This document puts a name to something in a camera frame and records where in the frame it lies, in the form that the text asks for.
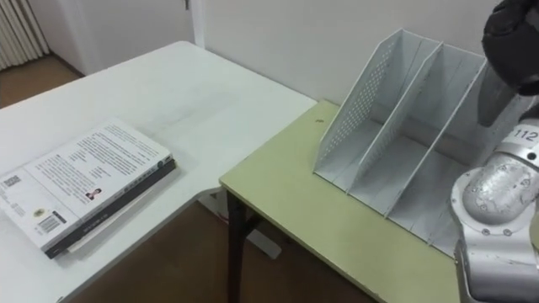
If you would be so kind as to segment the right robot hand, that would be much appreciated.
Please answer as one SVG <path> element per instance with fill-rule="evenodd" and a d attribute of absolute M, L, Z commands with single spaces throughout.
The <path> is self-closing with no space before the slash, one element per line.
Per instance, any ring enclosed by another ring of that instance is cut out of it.
<path fill-rule="evenodd" d="M 538 0 L 503 0 L 483 29 L 483 52 L 497 75 L 523 96 L 538 94 Z"/>

